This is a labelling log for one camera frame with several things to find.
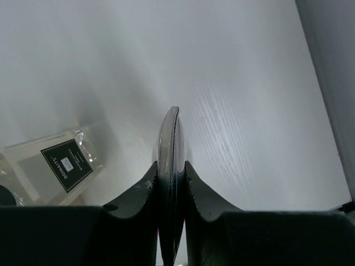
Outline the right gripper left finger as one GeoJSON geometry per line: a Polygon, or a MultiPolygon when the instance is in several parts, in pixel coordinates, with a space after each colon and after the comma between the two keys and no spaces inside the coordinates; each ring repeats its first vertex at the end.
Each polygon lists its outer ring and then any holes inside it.
{"type": "Polygon", "coordinates": [[[158,164],[121,195],[88,210],[94,218],[83,265],[155,265],[158,164]]]}

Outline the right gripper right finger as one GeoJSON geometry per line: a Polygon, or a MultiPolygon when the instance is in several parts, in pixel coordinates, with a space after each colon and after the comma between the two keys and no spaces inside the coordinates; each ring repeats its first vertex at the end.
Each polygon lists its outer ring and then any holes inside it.
{"type": "Polygon", "coordinates": [[[235,251],[227,229],[228,215],[241,212],[185,162],[185,224],[188,265],[234,265],[235,251]]]}

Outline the silver tube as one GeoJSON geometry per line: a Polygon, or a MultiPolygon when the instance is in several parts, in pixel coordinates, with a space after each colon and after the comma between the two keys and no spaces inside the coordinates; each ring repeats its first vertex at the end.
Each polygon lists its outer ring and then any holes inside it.
{"type": "Polygon", "coordinates": [[[177,106],[166,113],[157,145],[159,238],[164,265],[175,263],[184,224],[185,140],[179,113],[177,106]]]}

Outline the clear square bottle black cap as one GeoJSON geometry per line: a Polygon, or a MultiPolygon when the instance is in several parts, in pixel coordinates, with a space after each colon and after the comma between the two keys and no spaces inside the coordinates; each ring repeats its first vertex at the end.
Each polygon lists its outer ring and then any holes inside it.
{"type": "Polygon", "coordinates": [[[102,170],[88,128],[1,148],[1,206],[67,206],[102,170]]]}

